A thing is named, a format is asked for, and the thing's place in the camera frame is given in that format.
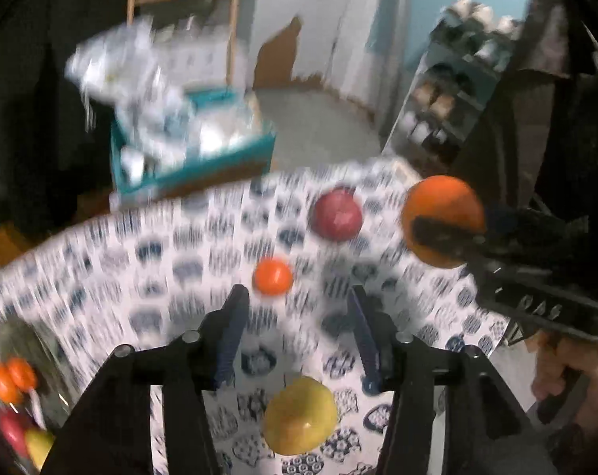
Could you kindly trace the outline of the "red apple front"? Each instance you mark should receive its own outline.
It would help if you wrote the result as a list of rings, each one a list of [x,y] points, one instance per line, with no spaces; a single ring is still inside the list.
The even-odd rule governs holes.
[[[18,413],[10,407],[0,409],[0,433],[20,457],[27,458],[29,452],[25,442],[25,433],[32,426],[26,414]]]

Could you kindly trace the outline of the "cat pattern tablecloth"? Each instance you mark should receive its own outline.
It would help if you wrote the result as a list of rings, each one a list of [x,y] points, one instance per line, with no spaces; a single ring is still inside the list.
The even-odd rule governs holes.
[[[401,330],[458,351],[492,352],[502,316],[476,306],[472,275],[436,269],[406,248],[400,212],[418,175],[377,158],[299,168],[100,217],[70,228],[0,270],[0,322],[48,327],[62,345],[78,396],[119,344],[145,350],[196,328],[235,284],[250,285],[264,257],[286,260],[288,293],[252,293],[234,359],[234,383],[206,396],[219,463],[229,474],[369,474],[392,396],[371,395],[346,296],[361,285]],[[334,242],[312,230],[320,195],[343,189],[364,216],[360,233]],[[338,405],[335,432],[293,457],[261,438],[270,398],[303,374]]]

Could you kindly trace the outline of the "small tangerine front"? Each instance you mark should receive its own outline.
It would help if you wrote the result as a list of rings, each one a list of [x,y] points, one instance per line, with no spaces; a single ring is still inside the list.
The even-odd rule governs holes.
[[[253,272],[252,282],[260,294],[280,296],[293,286],[293,271],[286,260],[277,257],[262,258]]]

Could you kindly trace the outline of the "large orange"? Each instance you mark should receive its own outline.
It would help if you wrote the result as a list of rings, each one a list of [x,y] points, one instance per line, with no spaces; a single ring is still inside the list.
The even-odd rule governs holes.
[[[23,391],[18,389],[11,380],[7,363],[0,363],[0,401],[14,405],[20,405],[24,401]]]
[[[485,233],[486,220],[482,202],[464,181],[436,175],[418,181],[406,194],[400,223],[406,248],[423,263],[441,269],[462,265],[461,260],[436,253],[414,238],[412,223],[418,217],[438,219],[471,233]]]

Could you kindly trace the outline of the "white patterned storage box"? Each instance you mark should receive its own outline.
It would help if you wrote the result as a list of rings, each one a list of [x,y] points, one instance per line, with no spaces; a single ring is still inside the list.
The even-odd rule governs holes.
[[[154,36],[159,68],[171,83],[183,89],[224,87],[228,46],[229,32],[224,28],[166,28]]]

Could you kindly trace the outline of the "red apple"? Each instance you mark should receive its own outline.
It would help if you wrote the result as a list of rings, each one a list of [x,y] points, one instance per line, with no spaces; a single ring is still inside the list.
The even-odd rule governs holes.
[[[26,414],[18,413],[10,407],[0,409],[0,433],[20,457],[27,458],[29,452],[25,442],[25,433],[32,426]]]
[[[364,216],[352,193],[335,189],[317,198],[312,207],[310,224],[318,236],[343,242],[358,236]]]

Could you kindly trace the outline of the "silver vertical pipe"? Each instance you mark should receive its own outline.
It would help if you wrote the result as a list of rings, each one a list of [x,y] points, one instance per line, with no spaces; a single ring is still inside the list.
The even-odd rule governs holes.
[[[374,124],[383,139],[394,122],[402,85],[408,0],[379,0],[372,25],[376,93]]]

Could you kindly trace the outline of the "small tangerine back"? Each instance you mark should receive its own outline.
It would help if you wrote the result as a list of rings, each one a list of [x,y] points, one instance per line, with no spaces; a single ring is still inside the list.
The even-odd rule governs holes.
[[[7,369],[13,384],[24,392],[35,390],[38,378],[30,363],[21,357],[12,357],[7,361]]]

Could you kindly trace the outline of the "clear plastic bag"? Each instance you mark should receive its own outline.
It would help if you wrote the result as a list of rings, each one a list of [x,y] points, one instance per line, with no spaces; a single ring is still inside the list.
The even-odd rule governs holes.
[[[202,158],[237,151],[264,133],[260,114],[243,102],[205,108],[198,118]]]

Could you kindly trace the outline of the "teal plastic crate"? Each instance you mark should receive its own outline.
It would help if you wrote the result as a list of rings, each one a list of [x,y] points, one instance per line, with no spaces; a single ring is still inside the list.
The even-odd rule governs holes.
[[[111,210],[144,205],[187,188],[213,186],[222,178],[243,178],[245,169],[250,169],[253,174],[270,172],[276,130],[270,120],[261,116],[256,95],[252,92],[240,95],[234,89],[225,87],[194,91],[187,98],[196,112],[193,139],[183,145],[185,152],[172,165],[167,165],[133,145],[120,124],[113,122],[110,142],[113,183],[109,196]],[[237,102],[246,103],[260,114],[264,133],[237,151],[202,158],[199,155],[198,114],[214,105]]]

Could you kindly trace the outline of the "metal shoe rack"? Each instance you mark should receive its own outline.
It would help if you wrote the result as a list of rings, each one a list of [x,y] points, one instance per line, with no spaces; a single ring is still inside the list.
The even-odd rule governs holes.
[[[513,56],[522,22],[456,0],[442,10],[383,153],[420,172],[444,174],[483,113]]]

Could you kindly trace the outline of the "black hanging coat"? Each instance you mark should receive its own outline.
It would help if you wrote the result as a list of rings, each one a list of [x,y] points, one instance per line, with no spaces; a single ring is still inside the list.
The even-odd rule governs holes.
[[[122,24],[127,0],[0,0],[0,224],[38,240],[111,182],[112,110],[83,105],[65,65]]]

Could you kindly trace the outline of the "white rice bag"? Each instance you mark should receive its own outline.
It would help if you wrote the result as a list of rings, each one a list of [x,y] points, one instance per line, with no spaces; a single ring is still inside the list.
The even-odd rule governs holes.
[[[114,109],[133,145],[172,165],[193,139],[196,112],[159,68],[150,18],[137,18],[77,45],[66,77],[81,95]]]

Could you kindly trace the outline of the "small tangerine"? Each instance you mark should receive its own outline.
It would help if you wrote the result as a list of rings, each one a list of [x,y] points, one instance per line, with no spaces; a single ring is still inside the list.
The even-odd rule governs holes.
[[[38,378],[30,363],[21,357],[12,357],[7,361],[7,369],[13,384],[24,392],[35,390]]]
[[[262,258],[253,272],[252,282],[260,294],[280,296],[293,286],[293,271],[286,260],[277,257]]]

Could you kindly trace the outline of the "yellow-red mango pear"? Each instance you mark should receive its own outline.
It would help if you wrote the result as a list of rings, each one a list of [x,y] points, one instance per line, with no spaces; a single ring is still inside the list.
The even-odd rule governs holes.
[[[337,423],[332,391],[314,378],[299,376],[270,400],[263,436],[275,454],[300,455],[324,443]]]

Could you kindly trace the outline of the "white door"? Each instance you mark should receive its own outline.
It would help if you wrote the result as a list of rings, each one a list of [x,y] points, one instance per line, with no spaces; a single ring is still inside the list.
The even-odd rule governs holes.
[[[325,89],[374,112],[400,0],[249,0],[248,80]]]

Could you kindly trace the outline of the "red apple back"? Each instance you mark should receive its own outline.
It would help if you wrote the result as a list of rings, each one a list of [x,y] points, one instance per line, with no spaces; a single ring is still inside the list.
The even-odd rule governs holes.
[[[352,193],[335,189],[317,198],[312,207],[310,224],[318,236],[343,242],[358,236],[364,216]]]

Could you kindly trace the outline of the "green patterned glass bowl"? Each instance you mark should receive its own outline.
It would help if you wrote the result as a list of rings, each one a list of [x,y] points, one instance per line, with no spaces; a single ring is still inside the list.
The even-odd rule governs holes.
[[[59,340],[48,327],[0,322],[0,460],[38,474],[78,391]]]

